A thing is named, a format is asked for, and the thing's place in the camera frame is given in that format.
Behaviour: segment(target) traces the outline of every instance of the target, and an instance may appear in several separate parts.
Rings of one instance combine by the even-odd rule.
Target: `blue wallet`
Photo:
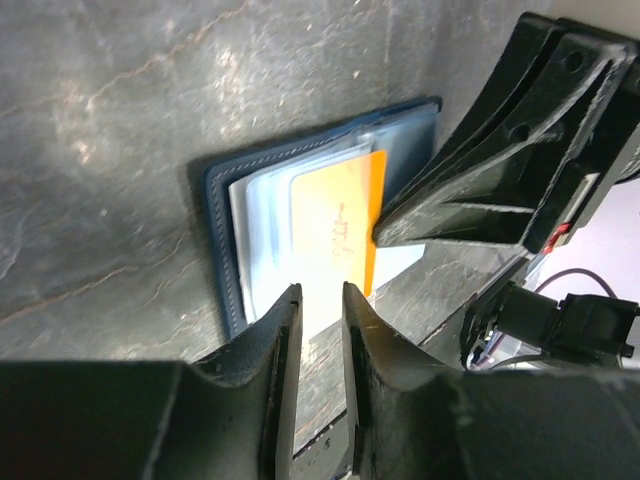
[[[420,98],[367,113],[303,138],[219,158],[204,178],[205,208],[220,294],[229,338],[247,327],[240,285],[229,187],[262,168],[326,148],[349,135],[369,135],[375,150],[387,151],[384,204],[429,167],[435,147],[440,99]]]

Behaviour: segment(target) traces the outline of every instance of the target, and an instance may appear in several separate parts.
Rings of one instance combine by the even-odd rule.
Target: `yellow card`
[[[386,152],[378,151],[294,179],[293,252],[303,278],[305,312],[338,319],[344,281],[371,293],[371,231],[382,208],[386,162]]]

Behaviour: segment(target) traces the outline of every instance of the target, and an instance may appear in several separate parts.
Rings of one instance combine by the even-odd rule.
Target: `red light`
[[[571,229],[570,223],[563,223],[562,225],[558,226],[558,228],[556,228],[556,231],[553,232],[553,235],[551,235],[551,238],[549,239],[549,243],[547,243],[547,246],[544,247],[544,250],[542,251],[542,253],[546,254],[546,253],[553,252],[553,249],[556,247],[556,243],[558,243],[558,240],[560,240],[560,237],[565,233],[567,233],[570,229]]]

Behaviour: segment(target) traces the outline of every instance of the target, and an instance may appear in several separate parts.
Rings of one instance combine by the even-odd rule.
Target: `screw hole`
[[[529,134],[531,133],[531,129],[529,125],[523,123],[522,125],[518,125],[510,132],[511,140],[517,143],[526,142],[529,140]]]
[[[583,61],[584,61],[584,57],[582,56],[582,54],[580,52],[570,53],[564,59],[564,68],[569,73],[575,73],[578,70],[580,70],[580,67],[582,66],[582,62]]]

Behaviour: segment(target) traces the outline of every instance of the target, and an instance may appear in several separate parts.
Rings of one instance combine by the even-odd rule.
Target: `gray table surface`
[[[209,155],[421,94],[465,114],[526,0],[0,2],[0,358],[196,359],[224,341],[195,179]],[[377,292],[424,337],[509,257],[433,246]],[[344,408],[305,347],[296,445]]]

